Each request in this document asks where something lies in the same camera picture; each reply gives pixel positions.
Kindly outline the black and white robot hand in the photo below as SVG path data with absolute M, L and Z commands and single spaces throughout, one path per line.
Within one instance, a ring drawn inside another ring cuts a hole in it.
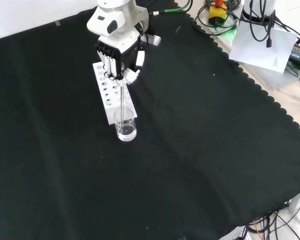
M 119 35 L 101 36 L 96 52 L 105 70 L 105 76 L 119 87 L 132 84 L 139 76 L 145 62 L 146 44 L 135 27 Z

